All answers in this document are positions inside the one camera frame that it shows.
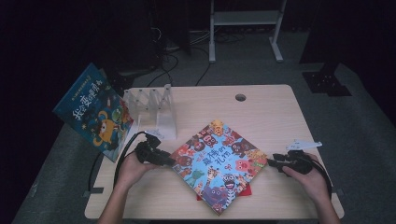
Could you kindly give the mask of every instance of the white stand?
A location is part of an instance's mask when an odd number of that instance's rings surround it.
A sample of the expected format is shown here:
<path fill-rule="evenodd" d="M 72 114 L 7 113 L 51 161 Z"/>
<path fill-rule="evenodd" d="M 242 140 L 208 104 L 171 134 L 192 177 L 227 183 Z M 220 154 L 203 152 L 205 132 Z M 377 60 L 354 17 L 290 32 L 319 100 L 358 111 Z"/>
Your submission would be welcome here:
<path fill-rule="evenodd" d="M 312 147 L 321 147 L 321 142 L 307 142 L 299 139 L 294 139 L 294 142 L 286 147 L 287 150 L 303 150 Z"/>
<path fill-rule="evenodd" d="M 271 36 L 270 44 L 278 63 L 283 62 L 283 57 L 280 54 L 277 46 L 277 37 L 279 35 L 280 25 L 283 20 L 287 0 L 282 0 L 280 10 L 269 11 L 229 11 L 215 12 L 214 0 L 210 7 L 210 40 L 209 40 L 209 62 L 216 61 L 215 52 L 215 26 L 217 25 L 258 25 L 258 24 L 275 24 L 274 36 Z"/>
<path fill-rule="evenodd" d="M 123 96 L 129 113 L 134 119 L 135 129 L 132 133 L 149 131 L 157 134 L 162 140 L 177 138 L 176 113 L 173 106 L 171 85 L 167 84 L 163 90 L 142 89 L 126 90 Z"/>

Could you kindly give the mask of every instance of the person's left hand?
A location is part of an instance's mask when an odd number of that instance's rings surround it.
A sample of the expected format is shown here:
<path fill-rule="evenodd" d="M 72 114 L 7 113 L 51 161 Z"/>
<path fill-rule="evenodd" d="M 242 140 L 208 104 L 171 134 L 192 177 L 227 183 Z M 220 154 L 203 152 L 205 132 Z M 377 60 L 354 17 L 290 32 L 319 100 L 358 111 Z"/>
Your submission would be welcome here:
<path fill-rule="evenodd" d="M 137 159 L 136 153 L 131 153 L 125 157 L 121 165 L 116 187 L 128 190 L 133 184 L 139 181 L 148 170 L 152 170 L 157 167 L 158 165 L 151 163 L 141 163 Z"/>

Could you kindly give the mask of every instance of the blue book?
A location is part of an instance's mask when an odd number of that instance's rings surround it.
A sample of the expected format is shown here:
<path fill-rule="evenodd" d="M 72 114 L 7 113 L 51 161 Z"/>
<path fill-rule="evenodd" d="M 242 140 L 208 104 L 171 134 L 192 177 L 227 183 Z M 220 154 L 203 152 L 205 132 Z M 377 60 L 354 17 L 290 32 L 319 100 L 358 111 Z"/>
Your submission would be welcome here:
<path fill-rule="evenodd" d="M 125 102 L 93 63 L 52 112 L 114 162 L 134 122 Z"/>
<path fill-rule="evenodd" d="M 218 119 L 170 157 L 173 170 L 218 216 L 267 163 L 264 152 Z"/>

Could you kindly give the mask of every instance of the white shelf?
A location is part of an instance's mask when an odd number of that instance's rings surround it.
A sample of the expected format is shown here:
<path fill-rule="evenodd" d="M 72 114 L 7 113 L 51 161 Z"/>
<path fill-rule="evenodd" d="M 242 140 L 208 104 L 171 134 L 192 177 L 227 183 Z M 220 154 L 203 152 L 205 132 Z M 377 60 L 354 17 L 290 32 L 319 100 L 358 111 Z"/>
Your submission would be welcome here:
<path fill-rule="evenodd" d="M 217 11 L 214 25 L 261 25 L 276 24 L 279 11 Z"/>

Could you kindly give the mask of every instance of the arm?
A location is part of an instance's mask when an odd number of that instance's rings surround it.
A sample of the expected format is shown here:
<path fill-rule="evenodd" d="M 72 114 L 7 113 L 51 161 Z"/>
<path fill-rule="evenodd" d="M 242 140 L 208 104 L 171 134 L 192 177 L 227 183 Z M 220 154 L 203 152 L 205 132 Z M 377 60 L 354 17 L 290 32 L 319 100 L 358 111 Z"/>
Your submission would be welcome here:
<path fill-rule="evenodd" d="M 136 154 L 129 154 L 120 168 L 119 179 L 99 217 L 98 223 L 121 223 L 128 191 L 148 170 L 156 168 L 153 164 L 143 164 Z"/>
<path fill-rule="evenodd" d="M 313 160 L 318 160 L 316 156 L 308 155 Z M 312 169 L 308 174 L 302 175 L 287 166 L 284 166 L 282 169 L 285 174 L 290 175 L 303 186 L 317 209 L 320 224 L 341 223 L 340 218 L 332 206 L 332 201 L 327 192 L 326 182 L 318 170 Z"/>

